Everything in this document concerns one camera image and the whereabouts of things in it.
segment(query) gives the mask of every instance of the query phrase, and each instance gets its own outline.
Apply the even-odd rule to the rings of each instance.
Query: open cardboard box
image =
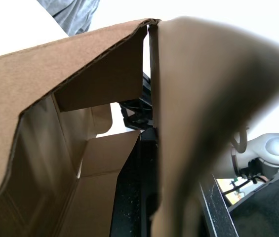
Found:
[[[0,57],[0,237],[109,236],[117,176],[140,132],[95,137],[112,125],[110,103],[140,97],[143,39],[157,23]]]

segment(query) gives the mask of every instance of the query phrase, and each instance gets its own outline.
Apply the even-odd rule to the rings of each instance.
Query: gray fabric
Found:
[[[69,35],[89,29],[100,0],[37,0]]]

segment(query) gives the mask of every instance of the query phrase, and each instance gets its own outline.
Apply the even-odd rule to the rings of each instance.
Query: cardboard box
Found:
[[[158,23],[127,22],[0,57],[0,237],[109,236],[117,176],[140,132],[95,136],[112,124],[110,103],[141,95],[147,26],[165,201],[215,96],[227,88],[226,104],[242,96],[249,113],[269,96],[259,91],[268,80],[279,87],[279,64],[261,56],[279,62],[279,54],[263,44],[192,19]],[[243,118],[236,111],[230,118]]]

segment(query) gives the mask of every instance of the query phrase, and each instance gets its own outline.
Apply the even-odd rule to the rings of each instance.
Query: blurry cardboard flap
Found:
[[[0,190],[22,114],[36,102],[55,92],[60,110],[70,111],[140,96],[143,38],[157,22],[118,24],[0,57]]]

